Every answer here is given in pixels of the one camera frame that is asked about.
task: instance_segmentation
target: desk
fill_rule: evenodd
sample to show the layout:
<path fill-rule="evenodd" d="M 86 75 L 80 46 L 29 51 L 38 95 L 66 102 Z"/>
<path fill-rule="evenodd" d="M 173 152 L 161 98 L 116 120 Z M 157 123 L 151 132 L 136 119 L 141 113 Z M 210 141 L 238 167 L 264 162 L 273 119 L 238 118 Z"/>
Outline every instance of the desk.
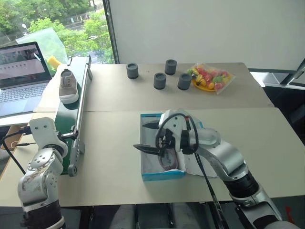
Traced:
<path fill-rule="evenodd" d="M 32 116 L 33 113 L 2 117 L 0 118 L 0 126 L 27 124 Z"/>
<path fill-rule="evenodd" d="M 140 113 L 151 111 L 85 112 L 81 139 L 86 153 L 76 177 L 60 176 L 61 206 L 212 201 L 200 176 L 143 182 L 140 152 Z M 270 197 L 305 194 L 304 145 L 277 108 L 188 110 L 204 126 L 218 130 L 243 154 L 253 176 Z M 33 118 L 55 113 L 35 113 Z M 24 136 L 21 142 L 32 142 Z M 18 147 L 14 155 L 23 167 L 36 145 Z M 11 160 L 0 180 L 0 206 L 20 206 L 17 183 L 22 176 Z M 211 179 L 220 201 L 231 200 L 223 182 Z"/>
<path fill-rule="evenodd" d="M 179 64 L 176 74 L 166 77 L 166 87 L 153 87 L 155 73 L 164 72 L 164 64 L 139 64 L 139 77 L 129 79 L 125 64 L 92 64 L 93 81 L 88 87 L 86 111 L 141 111 L 214 108 L 274 107 L 261 86 L 243 63 L 213 63 L 211 66 L 226 69 L 236 75 L 235 80 L 220 94 L 203 92 L 191 84 L 182 91 L 177 87 L 179 76 L 191 64 Z M 58 107 L 58 72 L 45 89 L 36 112 L 56 111 Z"/>

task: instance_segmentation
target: gray cylinder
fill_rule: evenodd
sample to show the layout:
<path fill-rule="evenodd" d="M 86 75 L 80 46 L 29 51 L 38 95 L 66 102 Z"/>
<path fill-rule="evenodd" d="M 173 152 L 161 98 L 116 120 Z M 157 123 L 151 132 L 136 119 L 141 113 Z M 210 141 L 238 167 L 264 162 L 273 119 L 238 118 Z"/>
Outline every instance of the gray cylinder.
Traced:
<path fill-rule="evenodd" d="M 181 90 L 186 90 L 190 87 L 192 77 L 189 74 L 182 74 L 179 78 L 178 88 Z"/>
<path fill-rule="evenodd" d="M 165 62 L 165 73 L 168 75 L 174 75 L 176 72 L 177 61 L 167 60 Z"/>
<path fill-rule="evenodd" d="M 126 70 L 127 70 L 128 78 L 130 79 L 138 78 L 139 72 L 138 72 L 138 65 L 136 63 L 129 63 L 126 66 Z"/>
<path fill-rule="evenodd" d="M 153 86 L 155 89 L 163 89 L 166 83 L 166 75 L 163 73 L 156 73 L 153 77 Z"/>

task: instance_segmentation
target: black cable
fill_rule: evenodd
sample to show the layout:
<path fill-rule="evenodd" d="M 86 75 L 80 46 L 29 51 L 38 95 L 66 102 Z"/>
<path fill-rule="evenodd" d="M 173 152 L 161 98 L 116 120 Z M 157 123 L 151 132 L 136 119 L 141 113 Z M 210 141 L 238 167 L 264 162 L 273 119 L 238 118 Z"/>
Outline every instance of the black cable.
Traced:
<path fill-rule="evenodd" d="M 204 170 L 204 168 L 203 168 L 201 159 L 199 158 L 199 155 L 196 154 L 196 151 L 197 151 L 197 149 L 198 149 L 198 147 L 199 147 L 199 136 L 198 136 L 198 131 L 197 131 L 197 128 L 196 128 L 196 125 L 195 125 L 195 122 L 194 122 L 193 118 L 192 118 L 191 116 L 185 115 L 185 114 L 183 114 L 183 113 L 175 113 L 175 114 L 172 114 L 172 115 L 168 116 L 168 117 L 163 121 L 163 123 L 161 124 L 161 126 L 160 126 L 160 128 L 159 128 L 159 130 L 158 130 L 158 132 L 157 132 L 156 139 L 155 139 L 156 147 L 157 147 L 159 150 L 164 149 L 164 148 L 166 147 L 166 146 L 163 146 L 163 147 L 160 147 L 160 146 L 159 146 L 160 134 L 161 134 L 161 131 L 162 131 L 164 125 L 165 125 L 170 119 L 172 119 L 172 118 L 174 118 L 174 117 L 176 117 L 176 116 L 182 116 L 182 117 L 185 118 L 185 122 L 186 122 L 186 125 L 187 125 L 187 127 L 188 127 L 188 128 L 187 128 L 188 130 L 190 130 L 189 124 L 188 124 L 188 119 L 189 119 L 189 120 L 191 121 L 191 123 L 192 123 L 193 129 L 194 129 L 194 133 L 195 133 L 195 144 L 193 145 L 193 153 L 195 153 L 195 158 L 196 158 L 197 164 L 198 164 L 198 166 L 199 166 L 199 168 L 200 168 L 200 170 L 201 170 L 201 172 L 202 172 L 202 174 L 203 174 L 203 176 L 204 176 L 204 179 L 205 179 L 205 181 L 206 181 L 206 183 L 207 183 L 207 185 L 208 185 L 209 191 L 210 191 L 210 193 L 211 193 L 211 196 L 212 196 L 212 199 L 213 199 L 213 203 L 214 203 L 214 205 L 215 205 L 216 212 L 217 212 L 217 216 L 218 216 L 218 222 L 217 222 L 217 223 L 218 223 L 218 227 L 221 228 L 221 229 L 229 229 L 228 223 L 227 223 L 227 221 L 226 221 L 225 218 L 224 218 L 224 213 L 223 213 L 223 211 L 222 211 L 222 209 L 221 209 L 220 203 L 219 203 L 219 201 L 218 201 L 218 199 L 217 199 L 217 197 L 216 197 L 216 194 L 215 194 L 215 192 L 214 192 L 214 190 L 213 190 L 213 188 L 212 188 L 212 186 L 211 186 L 211 184 L 210 184 L 210 182 L 209 182 L 209 179 L 207 178 L 207 175 L 206 175 L 205 170 Z"/>
<path fill-rule="evenodd" d="M 28 146 L 28 145 L 32 145 L 32 144 L 36 144 L 36 142 L 32 142 L 32 143 L 20 143 L 20 144 L 16 144 L 16 146 Z"/>
<path fill-rule="evenodd" d="M 8 152 L 8 154 L 10 155 L 10 157 L 13 159 L 13 161 L 16 163 L 16 165 L 19 167 L 19 169 L 22 171 L 23 174 L 25 174 L 25 171 L 24 169 L 22 168 L 22 166 L 19 164 L 19 162 L 17 161 L 17 159 L 14 157 L 14 155 L 10 152 L 9 148 L 7 147 L 6 143 L 5 143 L 5 139 L 9 138 L 9 137 L 12 137 L 12 136 L 15 136 L 15 135 L 18 135 L 20 134 L 20 132 L 15 132 L 15 133 L 12 133 L 10 135 L 6 135 L 2 138 L 1 142 L 3 144 L 3 147 L 5 148 L 6 152 Z"/>
<path fill-rule="evenodd" d="M 31 129 L 29 126 L 26 126 L 24 128 L 22 128 L 21 130 L 14 132 L 12 134 L 6 135 L 1 139 L 0 144 L 3 144 L 3 147 L 5 148 L 6 152 L 8 152 L 8 154 L 10 155 L 10 157 L 13 159 L 13 161 L 16 163 L 16 165 L 19 167 L 19 169 L 22 171 L 23 174 L 25 174 L 24 169 L 22 168 L 22 166 L 19 164 L 19 162 L 17 161 L 17 159 L 14 157 L 14 155 L 10 152 L 9 148 L 7 147 L 6 143 L 5 143 L 5 139 L 18 135 L 18 134 L 25 134 L 25 135 L 29 135 L 31 134 Z"/>
<path fill-rule="evenodd" d="M 209 179 L 207 178 L 207 175 L 205 173 L 205 170 L 203 168 L 203 165 L 202 165 L 202 162 L 201 162 L 201 159 L 199 158 L 200 156 L 198 154 L 195 153 L 195 158 L 196 158 L 196 161 L 197 161 L 197 164 L 200 168 L 200 170 L 202 171 L 203 173 L 203 176 L 204 176 L 204 179 L 208 185 L 208 188 L 209 188 L 209 191 L 211 193 L 211 196 L 212 196 L 212 199 L 213 199 L 213 203 L 215 205 L 215 208 L 216 208 L 216 213 L 217 213 L 217 216 L 218 216 L 218 219 L 220 220 L 219 223 L 221 223 L 220 225 L 218 225 L 220 228 L 223 228 L 223 229 L 228 229 L 229 228 L 229 225 L 224 217 L 224 213 L 223 213 L 223 210 L 221 209 L 221 206 L 220 206 L 220 203 L 216 197 L 216 194 L 211 186 L 211 183 L 209 182 Z"/>
<path fill-rule="evenodd" d="M 164 125 L 172 118 L 176 117 L 176 116 L 182 116 L 184 118 L 186 118 L 186 115 L 185 114 L 182 114 L 182 113 L 175 113 L 175 114 L 172 114 L 170 116 L 168 116 L 164 121 L 163 123 L 161 124 L 160 128 L 158 129 L 158 132 L 156 134 L 156 138 L 155 138 L 155 144 L 156 144 L 156 148 L 159 149 L 159 150 L 162 150 L 164 148 L 166 148 L 166 146 L 164 147 L 160 147 L 159 146 L 159 138 L 160 138 L 160 134 L 161 134 L 161 131 L 163 130 L 163 127 Z"/>

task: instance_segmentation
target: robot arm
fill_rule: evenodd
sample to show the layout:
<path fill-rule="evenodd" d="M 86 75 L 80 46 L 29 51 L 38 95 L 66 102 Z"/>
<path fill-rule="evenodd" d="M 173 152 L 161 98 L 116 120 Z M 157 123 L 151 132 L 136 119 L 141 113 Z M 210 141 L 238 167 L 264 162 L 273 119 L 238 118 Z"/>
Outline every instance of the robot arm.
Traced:
<path fill-rule="evenodd" d="M 184 154 L 191 154 L 196 150 L 196 154 L 203 156 L 227 186 L 233 202 L 237 205 L 236 212 L 245 228 L 298 228 L 281 221 L 280 212 L 263 187 L 254 179 L 236 147 L 224 141 L 213 129 L 190 129 L 188 119 L 189 116 L 184 112 L 176 113 L 168 110 L 163 113 L 158 123 L 156 148 L 160 150 L 173 147 L 176 152 L 182 150 Z M 141 145 L 135 147 L 147 153 L 154 151 L 153 147 L 149 149 L 145 146 L 145 150 Z"/>
<path fill-rule="evenodd" d="M 31 120 L 30 129 L 39 148 L 18 183 L 24 211 L 21 225 L 31 229 L 65 228 L 58 201 L 57 177 L 62 173 L 62 159 L 68 153 L 68 146 L 50 118 Z"/>

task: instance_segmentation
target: window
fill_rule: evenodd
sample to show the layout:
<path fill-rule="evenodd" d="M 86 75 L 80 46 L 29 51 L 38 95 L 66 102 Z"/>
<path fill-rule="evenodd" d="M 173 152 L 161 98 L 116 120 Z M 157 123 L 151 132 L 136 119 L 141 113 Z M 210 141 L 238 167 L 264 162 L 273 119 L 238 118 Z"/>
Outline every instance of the window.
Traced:
<path fill-rule="evenodd" d="M 62 42 L 43 40 L 55 57 L 90 54 L 92 63 L 114 63 L 102 0 L 0 0 L 1 47 L 35 41 L 48 28 Z M 50 56 L 41 51 L 45 59 Z"/>

